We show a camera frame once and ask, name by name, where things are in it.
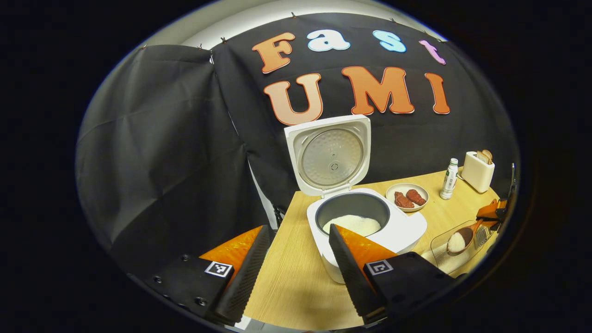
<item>table surface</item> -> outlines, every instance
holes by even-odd
[[[468,220],[474,220],[479,208],[487,206],[498,195],[489,189],[478,193],[465,181],[457,181],[452,198],[443,200],[439,192],[445,171],[399,180],[357,185],[381,194],[398,183],[413,183],[426,189],[429,202],[419,210],[427,220],[427,230],[413,252],[430,249],[436,236]],[[298,191],[286,212],[272,242],[244,315],[272,325],[302,330],[342,329],[363,325],[344,284],[334,282],[327,274],[310,231],[306,210],[320,197],[309,197]],[[469,272],[494,243],[497,233],[464,266],[450,273],[456,277]]]

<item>rice cooker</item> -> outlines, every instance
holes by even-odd
[[[397,254],[411,251],[427,229],[421,213],[407,216],[369,188],[352,189],[368,172],[370,119],[364,115],[309,121],[284,129],[300,190],[320,196],[307,209],[308,224],[329,276],[344,283],[323,226],[334,218],[357,215],[375,219],[380,229],[367,236]]]

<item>bottle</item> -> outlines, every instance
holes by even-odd
[[[446,175],[444,176],[444,185],[442,185],[442,191],[440,191],[440,198],[448,200],[452,197],[452,191],[456,185],[457,176],[458,160],[456,158],[451,158],[448,170],[446,170]]]

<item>white plate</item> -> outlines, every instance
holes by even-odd
[[[419,193],[419,195],[425,199],[426,203],[422,204],[421,206],[413,203],[413,206],[414,206],[413,208],[403,208],[403,207],[397,206],[396,204],[395,204],[395,206],[397,206],[397,208],[399,208],[400,210],[402,210],[404,212],[415,212],[417,210],[424,208],[424,206],[427,205],[427,202],[430,200],[430,195],[427,193],[425,188],[423,188],[419,185],[409,184],[407,182],[404,182],[401,184],[395,184],[395,185],[388,188],[385,197],[387,198],[388,201],[395,203],[395,192],[401,192],[401,193],[403,193],[403,195],[406,195],[407,191],[411,190],[411,189],[416,190]]]

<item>steak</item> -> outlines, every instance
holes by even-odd
[[[403,193],[395,192],[395,204],[402,208],[414,208],[415,206],[409,199],[405,198]]]
[[[418,204],[419,206],[426,203],[426,200],[422,198],[416,190],[408,190],[407,198],[411,200],[412,203]]]

